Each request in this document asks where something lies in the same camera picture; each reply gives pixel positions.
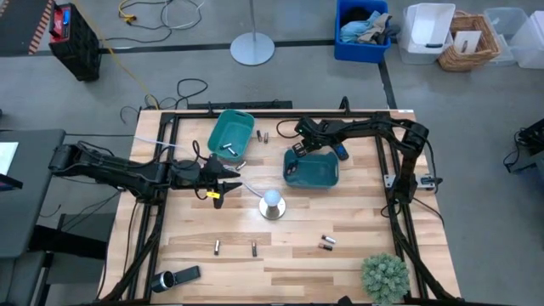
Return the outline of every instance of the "black table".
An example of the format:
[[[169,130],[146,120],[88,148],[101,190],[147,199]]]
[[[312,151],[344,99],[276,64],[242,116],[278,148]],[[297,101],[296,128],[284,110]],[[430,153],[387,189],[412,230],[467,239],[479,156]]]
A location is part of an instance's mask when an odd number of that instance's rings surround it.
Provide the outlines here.
[[[51,180],[48,165],[64,137],[63,130],[0,132],[0,142],[19,143],[8,176],[23,183],[20,190],[0,192],[0,298],[17,305],[30,304],[48,255],[105,257],[104,241],[36,224]]]

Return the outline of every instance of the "teal plastic bin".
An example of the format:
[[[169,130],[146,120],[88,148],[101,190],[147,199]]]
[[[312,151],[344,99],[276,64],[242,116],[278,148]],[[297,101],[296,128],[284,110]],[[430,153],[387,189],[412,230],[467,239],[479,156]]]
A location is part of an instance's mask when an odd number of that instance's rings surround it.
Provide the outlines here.
[[[288,173],[293,165],[296,169]],[[291,187],[329,189],[338,183],[338,158],[332,152],[297,157],[288,150],[283,158],[283,179]]]
[[[237,110],[225,110],[215,123],[210,139],[207,141],[207,148],[223,160],[239,162],[246,152],[254,125],[253,116]],[[230,148],[238,153],[238,156],[233,156],[228,150],[220,149],[226,144],[232,144]]]

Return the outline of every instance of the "small potted plant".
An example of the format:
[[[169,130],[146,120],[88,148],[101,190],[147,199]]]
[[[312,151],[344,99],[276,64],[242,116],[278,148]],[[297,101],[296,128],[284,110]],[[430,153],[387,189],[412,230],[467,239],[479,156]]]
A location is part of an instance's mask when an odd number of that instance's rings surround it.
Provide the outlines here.
[[[406,263],[397,256],[387,253],[370,256],[362,269],[363,289],[376,303],[397,303],[410,290]]]

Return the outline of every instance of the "wicker basket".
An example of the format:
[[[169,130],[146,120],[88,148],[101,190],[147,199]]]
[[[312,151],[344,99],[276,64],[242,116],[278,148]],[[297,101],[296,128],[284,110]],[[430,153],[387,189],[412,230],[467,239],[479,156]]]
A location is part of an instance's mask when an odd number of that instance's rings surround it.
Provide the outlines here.
[[[456,11],[450,26],[451,35],[457,31],[482,31],[474,54],[459,54],[454,46],[449,46],[440,56],[439,63],[445,71],[470,71],[483,65],[501,53],[490,26],[481,14],[470,15]]]

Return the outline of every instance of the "wooden tabletop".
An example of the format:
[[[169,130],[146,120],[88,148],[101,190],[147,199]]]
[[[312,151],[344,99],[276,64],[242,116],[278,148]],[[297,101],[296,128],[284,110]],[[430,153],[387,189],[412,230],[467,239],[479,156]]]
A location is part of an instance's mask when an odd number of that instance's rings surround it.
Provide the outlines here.
[[[136,135],[156,139],[160,116],[160,111],[142,112]],[[391,111],[391,116],[415,120],[411,111]],[[374,138],[343,142],[350,158],[340,162],[340,179],[332,189],[293,189],[282,178],[283,156],[300,139],[278,136],[275,125],[279,120],[255,119],[254,130],[268,132],[269,143],[259,143],[253,134],[241,177],[260,193],[278,190],[286,200],[285,215],[275,221],[263,218],[258,210],[259,198],[244,186],[227,194],[220,210],[213,208],[212,200],[198,200],[193,190],[170,190],[156,272],[176,272],[199,265],[201,278],[167,292],[153,293],[152,303],[333,303],[344,295],[354,302],[371,302],[361,289],[363,259],[380,252],[394,254],[389,220],[380,215],[386,201]],[[202,154],[208,155],[207,139],[215,122],[182,119],[177,143],[192,152],[190,145],[196,139]],[[287,122],[280,131],[292,133],[294,124]],[[154,144],[135,139],[130,158],[148,161],[154,149]],[[385,151],[392,172],[388,147]],[[175,157],[194,158],[181,149],[176,149]],[[418,159],[416,172],[428,173],[425,156]],[[419,190],[416,197],[438,209],[431,191]],[[124,193],[111,235],[102,296],[121,279],[133,205],[134,198]],[[137,207],[129,263],[142,211],[141,206]],[[411,211],[423,262],[448,292],[459,296],[440,220],[416,202],[411,204]],[[324,242],[324,234],[337,240],[332,252],[317,247]],[[221,241],[219,256],[213,255],[216,240]],[[258,245],[256,258],[252,257],[251,241]],[[142,267],[137,297],[143,294],[147,260]],[[417,296],[411,276],[412,294]]]

